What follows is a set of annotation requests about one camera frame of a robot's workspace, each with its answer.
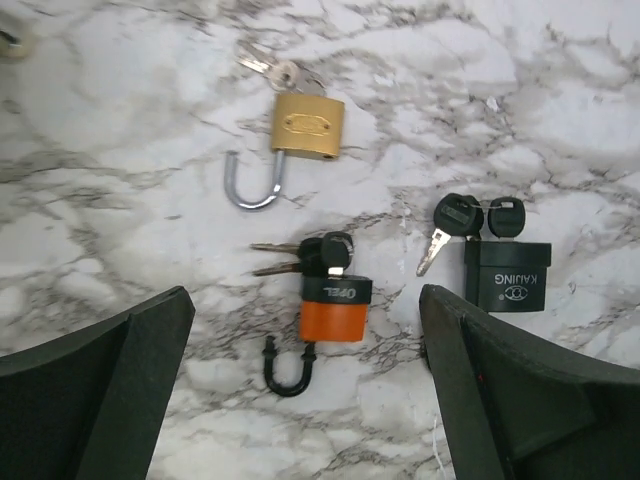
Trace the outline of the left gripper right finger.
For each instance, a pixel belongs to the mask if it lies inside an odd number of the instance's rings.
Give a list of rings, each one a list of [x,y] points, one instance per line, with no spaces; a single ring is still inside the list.
[[[438,285],[419,299],[459,479],[636,479],[639,372],[497,319]]]

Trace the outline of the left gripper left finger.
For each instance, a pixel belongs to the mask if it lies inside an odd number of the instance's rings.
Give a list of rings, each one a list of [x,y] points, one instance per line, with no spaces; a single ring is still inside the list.
[[[194,316],[177,286],[2,357],[2,478],[145,478]]]

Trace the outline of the black head key bunch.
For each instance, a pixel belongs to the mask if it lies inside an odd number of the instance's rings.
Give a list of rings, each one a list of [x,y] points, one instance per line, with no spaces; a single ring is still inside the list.
[[[434,208],[434,232],[416,268],[416,275],[422,277],[426,274],[440,250],[452,238],[479,240],[484,223],[487,223],[491,233],[498,238],[517,237],[526,223],[523,201],[505,196],[492,200],[488,206],[482,206],[472,195],[445,195]]]
[[[327,232],[323,236],[308,237],[299,243],[253,243],[250,248],[258,251],[292,254],[293,262],[283,262],[253,270],[255,277],[283,273],[300,273],[307,277],[341,276],[351,265],[354,242],[350,234],[342,231]]]

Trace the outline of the orange black padlock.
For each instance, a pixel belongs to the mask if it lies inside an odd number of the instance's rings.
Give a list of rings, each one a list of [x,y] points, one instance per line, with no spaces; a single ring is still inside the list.
[[[372,290],[373,281],[364,276],[305,276],[299,315],[299,338],[305,342],[301,377],[293,385],[276,381],[274,363],[278,352],[275,338],[269,335],[262,351],[263,378],[269,390],[285,398],[302,394],[311,383],[316,343],[362,341]]]

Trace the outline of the brass padlock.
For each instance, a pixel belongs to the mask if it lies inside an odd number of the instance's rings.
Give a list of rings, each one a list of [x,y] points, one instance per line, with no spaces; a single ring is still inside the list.
[[[238,153],[225,156],[224,190],[228,200],[245,211],[261,210],[281,194],[289,157],[332,161],[339,157],[345,103],[326,96],[279,93],[272,112],[270,149],[274,154],[270,190],[258,201],[241,197],[236,188]]]

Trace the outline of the silver small key bunch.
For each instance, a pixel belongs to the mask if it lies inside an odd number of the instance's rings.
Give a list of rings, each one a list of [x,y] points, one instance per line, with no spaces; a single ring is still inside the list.
[[[240,54],[236,61],[264,76],[270,87],[276,92],[326,95],[326,88],[321,77],[293,60],[280,60],[256,50]]]

